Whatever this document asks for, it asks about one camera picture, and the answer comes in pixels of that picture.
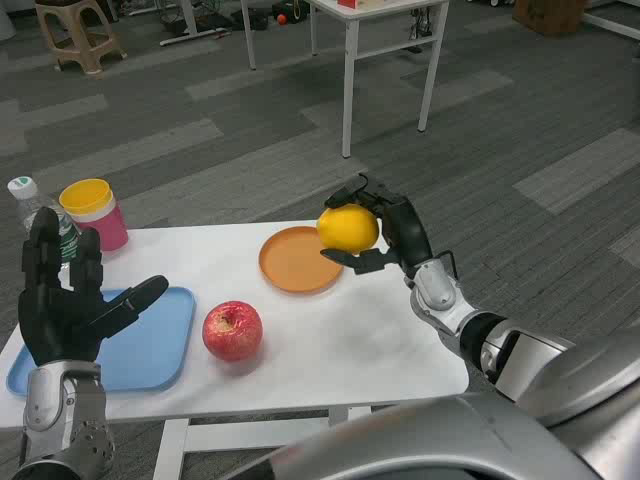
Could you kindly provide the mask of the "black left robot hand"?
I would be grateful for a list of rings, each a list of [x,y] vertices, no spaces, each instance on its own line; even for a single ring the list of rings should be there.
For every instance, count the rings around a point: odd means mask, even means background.
[[[59,218],[54,210],[42,207],[23,244],[25,287],[18,299],[20,331],[38,366],[95,361],[101,342],[136,322],[169,286],[166,277],[155,275],[105,301],[100,236],[93,228],[79,236],[69,264],[70,289],[62,287],[61,266]]]

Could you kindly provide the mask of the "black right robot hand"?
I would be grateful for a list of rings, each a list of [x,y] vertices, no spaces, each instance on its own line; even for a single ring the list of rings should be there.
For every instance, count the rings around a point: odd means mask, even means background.
[[[339,265],[352,268],[356,275],[380,271],[395,263],[413,279],[420,264],[434,257],[428,235],[411,201],[389,191],[379,180],[360,173],[347,181],[325,202],[326,207],[355,203],[382,221],[382,236],[389,249],[368,249],[354,255],[345,248],[325,248],[320,253]]]

